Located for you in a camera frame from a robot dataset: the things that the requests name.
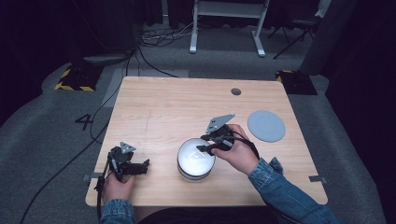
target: wooden table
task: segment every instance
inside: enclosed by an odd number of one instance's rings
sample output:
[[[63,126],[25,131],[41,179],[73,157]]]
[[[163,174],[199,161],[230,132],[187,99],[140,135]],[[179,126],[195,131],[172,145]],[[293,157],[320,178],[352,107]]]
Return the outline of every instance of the wooden table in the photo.
[[[232,88],[242,94],[233,95]],[[286,125],[283,139],[263,142],[248,130],[248,116],[257,110],[272,111]],[[139,175],[131,202],[136,206],[244,206],[264,204],[248,178],[228,162],[217,158],[210,175],[200,183],[185,181],[177,169],[177,152],[191,138],[205,134],[208,122],[235,113],[228,123],[240,124],[255,143],[261,157],[277,157],[285,177],[313,197],[326,203],[318,175],[287,94],[275,81],[170,77],[126,77],[107,128],[94,171],[101,173],[107,152],[125,142],[137,148],[132,162],[150,159],[148,173]],[[86,203],[96,206],[92,179]]]

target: bowl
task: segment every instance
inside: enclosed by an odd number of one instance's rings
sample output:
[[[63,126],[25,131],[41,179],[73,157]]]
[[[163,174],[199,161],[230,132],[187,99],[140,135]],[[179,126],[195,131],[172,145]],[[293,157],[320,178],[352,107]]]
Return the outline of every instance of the bowl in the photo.
[[[197,146],[209,146],[209,143],[200,138],[192,138],[183,143],[177,153],[177,169],[189,182],[205,179],[215,164],[216,157],[201,152]]]

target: table leg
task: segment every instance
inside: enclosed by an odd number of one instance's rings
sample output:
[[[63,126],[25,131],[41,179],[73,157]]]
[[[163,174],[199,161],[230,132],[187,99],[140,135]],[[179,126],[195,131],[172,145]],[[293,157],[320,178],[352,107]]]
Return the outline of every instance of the table leg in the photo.
[[[260,57],[265,56],[265,51],[264,48],[262,47],[262,42],[260,41],[260,32],[262,31],[262,24],[264,23],[264,19],[265,19],[265,15],[267,14],[267,8],[269,3],[270,0],[265,1],[264,6],[262,8],[262,15],[260,16],[259,24],[257,25],[257,30],[251,32]]]
[[[198,0],[195,0],[190,53],[197,52],[197,38],[198,38],[198,28],[197,27],[198,27]]]

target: person's right hand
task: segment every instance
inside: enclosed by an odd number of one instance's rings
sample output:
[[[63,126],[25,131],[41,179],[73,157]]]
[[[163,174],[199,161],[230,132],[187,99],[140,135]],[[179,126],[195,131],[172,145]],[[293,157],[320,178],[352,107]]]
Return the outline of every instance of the person's right hand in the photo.
[[[241,128],[241,126],[237,124],[229,124],[228,126],[233,132],[236,132],[233,134],[233,136],[243,136],[248,140],[248,137],[245,134],[244,130]],[[246,145],[245,143],[238,140],[235,140],[233,142],[233,147],[229,151],[223,151],[218,148],[213,148],[211,152],[217,157],[224,159],[225,161],[230,163],[231,166],[233,166],[233,168],[235,168],[236,170],[246,175],[250,175],[250,173],[256,167],[257,163],[259,163],[259,159],[257,159],[256,155],[254,155],[251,148],[248,147],[248,145]]]

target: stand leg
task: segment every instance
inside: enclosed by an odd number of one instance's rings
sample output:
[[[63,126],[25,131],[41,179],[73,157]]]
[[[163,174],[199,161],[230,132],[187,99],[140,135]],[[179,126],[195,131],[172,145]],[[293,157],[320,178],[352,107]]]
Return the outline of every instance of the stand leg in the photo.
[[[280,26],[278,28],[275,28],[275,30],[270,35],[268,35],[267,38],[268,39],[271,38],[276,33],[276,31],[278,31],[279,29],[280,29]]]
[[[288,44],[290,44],[289,37],[288,37],[288,35],[286,34],[286,31],[285,31],[285,27],[282,27],[282,30],[283,30],[283,34],[285,35],[286,39],[288,40]]]
[[[198,27],[198,0],[195,0],[190,53],[197,52],[197,39],[198,39],[198,28],[197,27]]]
[[[304,30],[303,34],[300,35],[298,38],[296,38],[293,42],[291,42],[290,44],[288,44],[287,47],[285,47],[284,49],[282,49],[273,59],[276,59],[277,57],[279,57],[279,55],[281,55],[283,52],[285,52],[287,49],[289,49],[295,42],[299,41],[301,38],[303,38],[306,33],[308,33],[307,30]]]
[[[265,14],[267,14],[267,8],[270,0],[265,1],[264,6],[262,7],[262,15],[259,19],[259,24],[257,25],[257,30],[252,31],[253,40],[256,44],[257,52],[259,53],[260,57],[265,56],[264,48],[262,47],[262,42],[260,41],[260,32],[262,31],[262,24],[264,23]]]

